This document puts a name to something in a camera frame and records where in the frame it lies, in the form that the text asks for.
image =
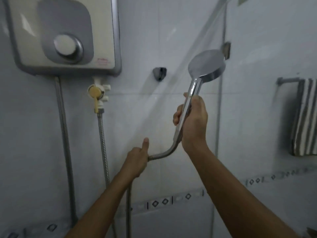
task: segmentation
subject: water heater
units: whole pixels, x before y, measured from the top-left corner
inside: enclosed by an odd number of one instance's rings
[[[4,0],[17,66],[33,75],[117,75],[117,0]]]

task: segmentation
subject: shower head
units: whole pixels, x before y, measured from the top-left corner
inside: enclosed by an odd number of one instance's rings
[[[182,115],[179,118],[179,123],[176,127],[173,144],[165,152],[149,156],[148,160],[157,160],[172,154],[179,142],[182,139],[182,127],[185,117],[191,111],[191,100],[193,95],[199,94],[200,88],[203,83],[215,80],[222,75],[226,68],[224,63],[224,55],[220,50],[208,50],[195,56],[188,65],[188,71],[192,77],[192,82],[188,90],[188,94],[183,106]]]
[[[192,79],[201,78],[203,83],[215,80],[225,69],[224,55],[220,50],[204,51],[196,55],[188,65]]]

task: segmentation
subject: towel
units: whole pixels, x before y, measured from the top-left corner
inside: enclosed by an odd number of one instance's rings
[[[300,80],[297,97],[298,108],[291,138],[292,155],[317,155],[317,81]]]

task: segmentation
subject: hand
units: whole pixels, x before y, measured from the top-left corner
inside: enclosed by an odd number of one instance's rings
[[[208,114],[204,100],[194,95],[192,97],[192,110],[189,116],[185,119],[183,124],[183,138],[182,145],[185,152],[189,155],[199,147],[206,146],[206,128],[208,121]],[[177,125],[179,118],[182,115],[184,104],[178,106],[176,113],[173,116],[173,123]]]
[[[144,171],[148,161],[149,139],[143,140],[142,148],[134,147],[127,155],[125,162],[121,168],[121,172],[131,179],[140,176]]]

